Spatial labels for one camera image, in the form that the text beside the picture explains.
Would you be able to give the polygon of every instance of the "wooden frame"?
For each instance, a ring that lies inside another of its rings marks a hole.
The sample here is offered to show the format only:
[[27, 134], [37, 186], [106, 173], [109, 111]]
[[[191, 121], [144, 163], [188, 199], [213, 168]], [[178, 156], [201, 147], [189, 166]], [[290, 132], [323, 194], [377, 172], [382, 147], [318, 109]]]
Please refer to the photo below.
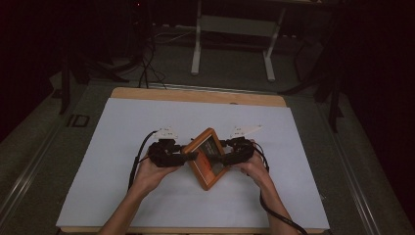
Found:
[[223, 166], [219, 161], [208, 157], [208, 155], [223, 156], [225, 154], [212, 128], [202, 132], [182, 152], [184, 154], [199, 152], [198, 157], [194, 161], [189, 161], [188, 164], [205, 190], [209, 190], [229, 169], [229, 167]]

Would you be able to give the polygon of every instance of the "table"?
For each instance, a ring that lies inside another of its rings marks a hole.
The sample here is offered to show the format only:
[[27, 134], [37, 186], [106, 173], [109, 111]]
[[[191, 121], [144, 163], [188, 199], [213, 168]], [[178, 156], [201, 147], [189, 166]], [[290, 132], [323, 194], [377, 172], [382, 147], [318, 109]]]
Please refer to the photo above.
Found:
[[[328, 229], [297, 130], [284, 127], [295, 128], [291, 111], [285, 107], [282, 97], [270, 95], [115, 89], [70, 187], [57, 226], [65, 232], [98, 231], [125, 195], [133, 159], [152, 124], [171, 124], [179, 135], [177, 143], [183, 144], [206, 128], [202, 123], [213, 127], [223, 139], [233, 128], [230, 121], [246, 124], [261, 117], [267, 128], [250, 137], [262, 143], [265, 154], [270, 156], [278, 148], [279, 157], [268, 158], [270, 173], [292, 218], [308, 232]], [[228, 114], [202, 114], [213, 110]], [[228, 126], [229, 131], [220, 126]], [[277, 127], [280, 134], [275, 139], [264, 138]], [[129, 232], [266, 233], [266, 213], [259, 205], [258, 193], [256, 185], [236, 170], [226, 172], [209, 191], [204, 191], [185, 165], [145, 199]]]

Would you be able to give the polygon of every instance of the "white bracket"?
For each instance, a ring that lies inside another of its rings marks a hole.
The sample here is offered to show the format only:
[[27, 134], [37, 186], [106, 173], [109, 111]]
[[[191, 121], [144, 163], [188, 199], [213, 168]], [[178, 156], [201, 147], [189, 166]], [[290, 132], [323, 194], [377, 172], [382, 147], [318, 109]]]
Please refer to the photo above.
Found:
[[238, 138], [238, 137], [244, 137], [260, 129], [262, 129], [262, 125], [236, 126], [231, 134], [231, 139]]
[[153, 138], [155, 139], [177, 139], [177, 137], [176, 132], [170, 126], [162, 128], [153, 134]]

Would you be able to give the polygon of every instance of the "person's left hand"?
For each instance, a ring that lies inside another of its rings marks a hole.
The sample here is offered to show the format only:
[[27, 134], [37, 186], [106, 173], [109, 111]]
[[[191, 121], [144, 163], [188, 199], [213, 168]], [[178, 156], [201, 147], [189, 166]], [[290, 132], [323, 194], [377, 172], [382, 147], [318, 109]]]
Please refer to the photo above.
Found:
[[159, 186], [161, 180], [180, 166], [157, 167], [150, 159], [143, 160], [137, 170], [131, 189], [141, 189], [147, 195]]

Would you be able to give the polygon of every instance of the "white metal stand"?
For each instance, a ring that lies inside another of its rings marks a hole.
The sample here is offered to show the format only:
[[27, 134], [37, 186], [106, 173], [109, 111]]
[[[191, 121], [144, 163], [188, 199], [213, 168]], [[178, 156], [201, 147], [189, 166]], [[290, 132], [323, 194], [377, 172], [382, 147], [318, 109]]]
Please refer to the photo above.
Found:
[[201, 63], [201, 32], [216, 31], [235, 34], [245, 34], [254, 36], [269, 36], [271, 42], [268, 49], [263, 52], [266, 75], [268, 81], [275, 81], [274, 69], [272, 68], [271, 54], [274, 50], [275, 41], [278, 38], [278, 32], [284, 19], [286, 9], [281, 9], [278, 22], [254, 21], [235, 18], [223, 18], [216, 16], [206, 16], [202, 14], [202, 0], [198, 0], [198, 17], [196, 20], [196, 45], [193, 54], [192, 75], [199, 74]]

